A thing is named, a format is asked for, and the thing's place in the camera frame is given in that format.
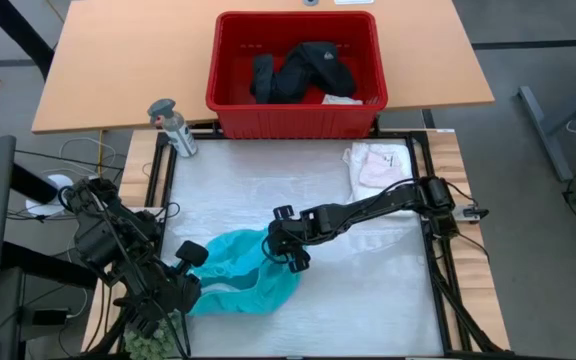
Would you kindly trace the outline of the white lace garment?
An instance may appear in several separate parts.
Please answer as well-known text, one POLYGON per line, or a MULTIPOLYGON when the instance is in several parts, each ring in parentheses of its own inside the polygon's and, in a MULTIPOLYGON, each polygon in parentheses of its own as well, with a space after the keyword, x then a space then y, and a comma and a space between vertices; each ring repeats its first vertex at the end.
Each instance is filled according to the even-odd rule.
POLYGON ((342 157, 342 160, 347 164, 349 171, 351 191, 348 198, 348 203, 378 195, 387 187, 372 188, 363 186, 359 183, 359 172, 369 151, 382 154, 396 153, 399 156, 402 170, 407 176, 406 179, 411 180, 413 178, 410 152, 405 145, 399 143, 353 142, 352 147, 346 149, 342 157))

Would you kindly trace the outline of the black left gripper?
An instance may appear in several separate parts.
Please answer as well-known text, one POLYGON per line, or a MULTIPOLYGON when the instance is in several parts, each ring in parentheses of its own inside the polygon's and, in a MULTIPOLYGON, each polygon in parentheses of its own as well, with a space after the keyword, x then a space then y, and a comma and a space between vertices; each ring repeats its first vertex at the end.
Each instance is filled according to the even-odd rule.
MULTIPOLYGON (((179 259, 177 269, 201 267, 209 256, 208 250, 192 241, 184 241, 175 256, 179 259)), ((168 279, 160 291, 160 305, 166 312, 179 311, 188 314, 201 296, 201 283, 194 274, 176 276, 168 279)), ((149 339, 159 328, 162 314, 158 311, 130 310, 127 329, 136 335, 149 339)))

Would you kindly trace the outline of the small white cloth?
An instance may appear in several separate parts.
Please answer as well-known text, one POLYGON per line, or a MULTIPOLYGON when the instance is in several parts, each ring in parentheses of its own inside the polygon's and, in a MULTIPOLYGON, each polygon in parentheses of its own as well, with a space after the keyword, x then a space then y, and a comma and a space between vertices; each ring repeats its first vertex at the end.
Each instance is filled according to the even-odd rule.
POLYGON ((322 100, 323 105, 362 105, 362 100, 355 100, 350 97, 340 97, 326 94, 322 100))

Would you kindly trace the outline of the black garment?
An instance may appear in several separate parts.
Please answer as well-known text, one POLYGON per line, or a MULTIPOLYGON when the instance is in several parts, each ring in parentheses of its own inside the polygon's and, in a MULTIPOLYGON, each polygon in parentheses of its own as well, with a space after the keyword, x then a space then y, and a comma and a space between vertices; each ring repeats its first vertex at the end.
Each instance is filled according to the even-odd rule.
POLYGON ((253 60, 249 92, 257 104, 297 104, 315 86, 324 93, 351 97, 357 85, 332 42, 302 42, 290 50, 278 70, 272 54, 253 60))

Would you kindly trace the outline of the black desk leg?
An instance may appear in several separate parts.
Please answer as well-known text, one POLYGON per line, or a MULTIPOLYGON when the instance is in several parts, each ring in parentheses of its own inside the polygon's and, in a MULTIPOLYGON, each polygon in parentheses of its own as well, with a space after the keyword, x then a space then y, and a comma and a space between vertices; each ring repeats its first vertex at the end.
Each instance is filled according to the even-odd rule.
POLYGON ((9 0, 0 0, 0 28, 21 47, 47 79, 55 52, 9 0))

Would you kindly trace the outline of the grey desk leg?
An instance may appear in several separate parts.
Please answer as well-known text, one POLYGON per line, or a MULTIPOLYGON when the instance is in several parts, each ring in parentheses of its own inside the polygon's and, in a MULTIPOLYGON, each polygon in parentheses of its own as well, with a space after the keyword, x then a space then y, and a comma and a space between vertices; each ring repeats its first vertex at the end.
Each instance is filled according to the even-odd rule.
POLYGON ((544 113, 528 86, 520 86, 517 96, 527 111, 542 145, 560 181, 571 180, 573 174, 564 156, 557 133, 576 117, 576 94, 565 100, 551 113, 544 113))

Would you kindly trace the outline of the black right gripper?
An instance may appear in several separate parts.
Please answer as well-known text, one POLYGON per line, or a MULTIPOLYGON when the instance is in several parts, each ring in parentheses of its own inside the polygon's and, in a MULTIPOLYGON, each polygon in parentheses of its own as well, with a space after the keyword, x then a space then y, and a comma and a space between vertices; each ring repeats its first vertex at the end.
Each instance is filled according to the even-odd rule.
POLYGON ((291 205, 273 209, 273 220, 267 227, 267 235, 262 241, 262 252, 270 260, 289 260, 292 273, 300 273, 310 267, 311 257, 305 247, 313 237, 311 220, 293 219, 291 205))

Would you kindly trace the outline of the light wooden desk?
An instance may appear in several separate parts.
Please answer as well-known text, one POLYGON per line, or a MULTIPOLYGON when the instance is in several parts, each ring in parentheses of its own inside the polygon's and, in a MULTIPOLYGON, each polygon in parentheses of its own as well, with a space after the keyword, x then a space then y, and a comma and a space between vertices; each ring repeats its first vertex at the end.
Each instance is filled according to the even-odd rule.
MULTIPOLYGON (((34 117, 36 134, 145 128, 173 99, 191 122, 205 103, 217 17, 301 11, 303 0, 77 0, 34 117)), ((490 104, 494 97, 452 0, 373 0, 388 108, 490 104)))

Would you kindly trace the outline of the pale pink underwear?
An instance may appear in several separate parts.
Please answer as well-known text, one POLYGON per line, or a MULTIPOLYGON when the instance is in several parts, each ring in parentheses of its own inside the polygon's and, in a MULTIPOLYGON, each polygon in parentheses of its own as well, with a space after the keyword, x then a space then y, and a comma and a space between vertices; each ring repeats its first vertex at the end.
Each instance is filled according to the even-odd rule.
POLYGON ((392 183, 404 180, 407 176, 400 168, 392 168, 384 161, 384 156, 393 153, 369 151, 359 172, 359 183, 366 187, 385 188, 392 183))

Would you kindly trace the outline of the clear spray bottle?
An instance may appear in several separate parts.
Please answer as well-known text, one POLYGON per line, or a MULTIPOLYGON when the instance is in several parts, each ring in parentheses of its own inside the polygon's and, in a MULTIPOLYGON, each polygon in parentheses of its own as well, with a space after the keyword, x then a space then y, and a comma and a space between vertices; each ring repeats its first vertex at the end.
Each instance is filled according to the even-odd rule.
POLYGON ((170 143, 182 157, 197 153, 197 144, 183 116, 174 107, 176 102, 164 98, 155 101, 147 110, 150 123, 164 130, 170 143))

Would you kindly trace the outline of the black phone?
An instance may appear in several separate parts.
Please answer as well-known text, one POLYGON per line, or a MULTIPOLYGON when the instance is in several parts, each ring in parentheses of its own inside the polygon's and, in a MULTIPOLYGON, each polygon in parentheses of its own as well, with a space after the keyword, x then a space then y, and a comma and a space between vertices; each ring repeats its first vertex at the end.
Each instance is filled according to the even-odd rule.
POLYGON ((33 326, 63 326, 69 316, 67 309, 37 309, 31 316, 33 326))

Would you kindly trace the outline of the small green plant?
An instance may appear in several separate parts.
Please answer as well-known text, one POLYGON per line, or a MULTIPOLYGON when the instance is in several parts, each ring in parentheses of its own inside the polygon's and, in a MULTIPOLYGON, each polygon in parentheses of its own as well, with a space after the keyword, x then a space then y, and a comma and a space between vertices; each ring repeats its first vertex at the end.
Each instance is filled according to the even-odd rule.
POLYGON ((124 332, 124 349, 131 360, 166 360, 169 356, 178 357, 179 351, 173 339, 173 332, 165 320, 159 322, 158 328, 149 338, 126 330, 124 332))

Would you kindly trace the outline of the teal garment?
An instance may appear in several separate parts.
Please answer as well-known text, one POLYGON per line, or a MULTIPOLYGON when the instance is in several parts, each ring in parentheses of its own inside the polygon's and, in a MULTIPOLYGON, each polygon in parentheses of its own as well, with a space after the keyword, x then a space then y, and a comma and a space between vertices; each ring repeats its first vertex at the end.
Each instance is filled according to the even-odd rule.
POLYGON ((287 264, 266 256, 267 235, 266 229, 242 229, 207 243, 207 260, 192 270, 201 283, 192 316, 267 315, 289 300, 300 276, 287 264))

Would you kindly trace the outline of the red plastic bin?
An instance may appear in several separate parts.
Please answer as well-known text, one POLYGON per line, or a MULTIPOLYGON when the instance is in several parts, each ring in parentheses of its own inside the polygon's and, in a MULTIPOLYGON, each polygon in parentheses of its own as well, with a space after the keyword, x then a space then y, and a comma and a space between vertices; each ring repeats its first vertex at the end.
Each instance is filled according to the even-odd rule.
POLYGON ((377 27, 364 11, 225 12, 216 21, 206 103, 229 138, 360 138, 388 103, 377 27), (332 42, 357 85, 362 105, 323 105, 311 86, 297 104, 257 104, 253 60, 272 54, 275 70, 302 42, 332 42))

